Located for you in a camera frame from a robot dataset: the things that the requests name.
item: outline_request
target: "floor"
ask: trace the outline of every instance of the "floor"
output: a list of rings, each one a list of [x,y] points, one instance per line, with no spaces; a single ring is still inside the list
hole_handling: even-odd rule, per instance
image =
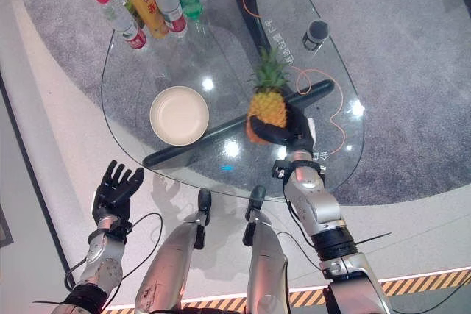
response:
[[[13,243],[0,248],[0,312],[50,313],[32,301],[65,298],[64,270],[0,97],[0,205]]]
[[[110,136],[100,108],[74,85],[46,48],[23,0],[0,0],[0,6],[6,10],[0,14],[1,73],[65,256],[73,265],[87,251],[86,239],[95,227],[90,215],[91,198],[107,164],[117,159],[131,168],[137,165]],[[361,68],[354,70],[360,76]],[[133,197],[131,219],[159,210],[165,219],[165,235],[194,210],[196,192],[148,172],[140,192]],[[378,277],[420,274],[469,265],[470,194],[471,187],[466,185],[416,201],[344,207],[343,213],[357,239],[392,232],[361,247]],[[194,254],[186,298],[245,291],[249,266],[249,249],[241,245],[245,207],[243,199],[215,198],[208,244],[204,251]],[[286,222],[285,205],[266,204],[266,211],[277,229],[300,239],[294,225]],[[130,237],[125,271],[152,248],[152,231],[157,227],[157,221],[149,220]],[[292,264],[291,287],[324,283],[296,245],[289,239],[281,242]],[[57,264],[51,268],[57,271]],[[144,272],[137,271],[124,283],[116,304],[133,303]],[[59,292],[52,294],[62,296]]]

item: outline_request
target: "black strap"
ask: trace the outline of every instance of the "black strap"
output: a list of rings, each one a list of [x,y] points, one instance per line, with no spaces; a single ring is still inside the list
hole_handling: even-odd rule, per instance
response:
[[[88,236],[88,244],[94,239],[97,235],[104,234],[108,237],[111,237],[113,239],[119,240],[121,242],[124,242],[126,244],[126,236],[131,232],[132,230],[132,223],[129,221],[116,221],[113,224],[111,224],[111,228],[98,228],[94,230],[90,235]]]
[[[321,165],[317,162],[314,161],[307,161],[307,160],[296,160],[293,161],[289,164],[289,168],[285,170],[285,175],[283,176],[283,184],[286,185],[286,183],[289,181],[289,177],[291,176],[291,173],[296,170],[298,167],[311,167],[312,169],[315,169],[320,175],[322,181],[324,182],[325,185],[325,179],[321,174]]]

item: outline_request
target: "cable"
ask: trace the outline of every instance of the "cable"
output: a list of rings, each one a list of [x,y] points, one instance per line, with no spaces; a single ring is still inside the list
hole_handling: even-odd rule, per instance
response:
[[[288,203],[288,208],[289,208],[291,214],[292,214],[299,222],[301,222],[300,217],[297,215],[296,211],[294,211],[293,204],[291,203],[291,201],[286,201],[286,202]]]
[[[154,248],[152,249],[152,251],[149,253],[149,255],[147,255],[147,257],[142,260],[139,265],[137,265],[134,269],[132,269],[130,272],[128,272],[125,276],[123,276],[123,279],[127,278],[129,275],[131,275],[134,271],[136,271],[138,268],[141,267],[142,264],[144,264],[151,256],[152,254],[154,254],[154,251],[155,249],[157,249],[157,246],[160,242],[160,238],[162,237],[162,231],[163,231],[163,219],[162,219],[162,215],[160,213],[148,213],[147,215],[141,217],[139,220],[137,220],[137,222],[134,224],[134,226],[132,226],[131,230],[135,227],[136,224],[138,224],[139,222],[141,222],[142,220],[144,220],[146,217],[149,217],[151,215],[157,215],[160,219],[160,231],[159,231],[159,237],[157,238],[157,242],[155,242],[155,245],[154,245]]]
[[[294,217],[293,215],[293,210],[290,209],[289,207],[289,201],[288,199],[286,198],[286,194],[285,194],[285,185],[283,184],[283,196],[285,197],[285,200],[286,200],[286,204],[288,205],[288,211],[289,211],[289,215],[291,216],[291,218],[293,218],[293,221],[294,223],[297,225],[297,227],[300,229],[301,231],[301,234],[302,236],[304,237],[304,240],[306,241],[306,243],[313,249],[315,249],[314,245],[308,240],[308,238],[306,237],[305,233],[304,233],[304,230],[302,229],[301,225],[298,224],[298,222],[296,221],[296,218]]]
[[[123,280],[121,280],[121,282],[119,283],[118,287],[116,288],[115,290],[115,293],[113,294],[113,296],[111,297],[111,299],[107,302],[107,304],[105,304],[102,308],[102,310],[105,310],[106,307],[108,307],[108,305],[111,304],[111,302],[114,300],[114,298],[116,297],[116,295],[118,294],[118,291],[119,291],[119,288],[121,287],[121,283],[123,283]]]
[[[359,242],[356,242],[355,245],[357,246],[358,244],[366,243],[366,242],[369,242],[371,240],[375,240],[375,239],[378,239],[378,238],[381,238],[381,237],[385,237],[385,236],[390,235],[390,234],[392,234],[392,232],[387,232],[387,233],[383,233],[382,235],[376,235],[376,236],[368,238],[368,239],[363,239],[363,240],[360,240]]]
[[[398,314],[424,314],[424,313],[428,313],[430,312],[431,310],[434,310],[435,308],[439,307],[440,305],[442,305],[443,303],[445,303],[453,294],[455,294],[456,292],[459,291],[459,289],[461,287],[463,287],[466,282],[468,282],[469,280],[471,279],[471,275],[469,275],[452,293],[450,293],[448,296],[446,296],[442,301],[440,301],[439,303],[435,304],[432,308],[429,308],[427,310],[423,310],[422,312],[415,312],[415,313],[407,313],[407,312],[400,312],[399,310],[396,310],[393,308],[393,311],[395,311],[396,313]]]
[[[153,310],[149,314],[157,314],[157,313],[174,313],[174,314],[182,314],[183,311],[179,310],[172,310],[172,309],[159,309],[159,310]]]
[[[69,277],[72,275],[72,272],[77,270],[82,264],[85,263],[85,261],[87,261],[87,258],[84,257],[79,263],[77,263],[76,265],[74,265],[73,268],[71,268],[69,271],[67,271],[65,273],[65,276],[64,276],[64,285],[65,285],[65,288],[68,289],[69,292],[72,291],[72,286],[70,286],[70,284],[68,283],[68,279]]]
[[[163,219],[162,219],[162,215],[160,213],[148,213],[147,215],[144,215],[142,216],[141,218],[139,218],[131,227],[131,229],[128,231],[127,234],[131,233],[132,230],[134,229],[134,227],[139,224],[139,222],[141,222],[142,220],[144,220],[145,218],[151,216],[151,215],[156,215],[158,216],[158,218],[160,219],[160,231],[159,231],[159,236],[157,238],[157,242],[155,242],[155,245],[154,245],[154,248],[152,248],[152,251],[149,253],[149,255],[146,256],[146,258],[144,260],[142,260],[134,269],[132,269],[130,272],[128,272],[126,275],[123,276],[123,278],[121,279],[121,282],[119,283],[118,287],[116,288],[116,291],[115,293],[113,294],[113,296],[111,297],[111,299],[107,302],[107,304],[104,305],[104,307],[102,308],[102,310],[104,310],[106,307],[108,307],[111,302],[114,300],[114,298],[116,297],[116,295],[118,294],[118,291],[119,291],[119,288],[121,287],[121,283],[123,283],[124,279],[126,279],[129,275],[131,275],[134,271],[136,271],[138,268],[140,268],[142,266],[142,264],[144,264],[151,256],[152,254],[154,254],[154,251],[155,249],[157,249],[157,246],[160,242],[160,239],[162,238],[162,231],[163,231]],[[159,312],[159,313],[172,313],[172,311],[163,311],[163,312]]]
[[[296,245],[298,246],[298,248],[300,249],[300,251],[302,251],[302,253],[303,253],[304,256],[306,257],[306,259],[308,260],[308,262],[310,262],[314,268],[316,268],[317,270],[321,271],[320,267],[317,266],[316,264],[314,264],[314,262],[311,260],[311,258],[309,258],[309,256],[306,254],[306,252],[304,251],[304,249],[301,247],[301,245],[297,242],[296,238],[295,238],[291,233],[281,231],[281,232],[278,232],[278,233],[277,233],[277,236],[278,236],[278,235],[288,235],[288,236],[296,243]]]
[[[32,303],[39,303],[39,304],[56,304],[61,305],[58,301],[33,301]]]

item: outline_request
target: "caution tape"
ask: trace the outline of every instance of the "caution tape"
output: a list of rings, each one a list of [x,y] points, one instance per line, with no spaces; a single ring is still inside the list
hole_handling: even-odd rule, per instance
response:
[[[424,292],[427,290],[441,290],[462,285],[465,281],[470,283],[471,268],[459,270],[440,271],[434,274],[422,274],[408,276],[397,279],[380,280],[384,293],[390,296],[401,296],[403,294],[412,294]],[[289,294],[289,304],[291,307],[307,307],[310,305],[322,305],[325,303],[322,289],[293,290]],[[245,296],[233,296],[223,299],[211,299],[207,301],[182,301],[182,308],[216,308],[220,310],[230,310],[242,312],[245,308],[247,299]],[[104,314],[134,314],[134,308],[116,308],[105,310]]]

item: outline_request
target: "glass tabletop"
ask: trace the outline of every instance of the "glass tabletop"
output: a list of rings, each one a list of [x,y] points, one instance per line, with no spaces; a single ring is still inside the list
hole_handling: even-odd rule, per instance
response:
[[[290,98],[299,98],[297,91],[304,93],[310,83],[315,88],[331,80],[326,82],[331,92],[304,113],[316,126],[314,160],[326,167],[326,186],[334,191],[360,159],[363,106],[331,38],[315,54],[302,44],[309,23],[319,18],[311,0],[201,1],[203,15],[188,22],[183,38],[147,35],[144,48],[134,50],[113,35],[102,75],[103,111],[113,137],[136,162],[180,182],[240,197],[264,185],[268,199],[282,198],[281,182],[271,177],[271,169],[286,149],[250,143],[244,123],[254,92],[250,80],[260,61],[258,45],[278,47],[279,61],[288,63]],[[203,135],[179,150],[154,133],[152,102],[176,85],[202,95],[210,111],[206,135],[216,132],[218,138],[201,143]],[[178,152],[150,163],[162,150]]]

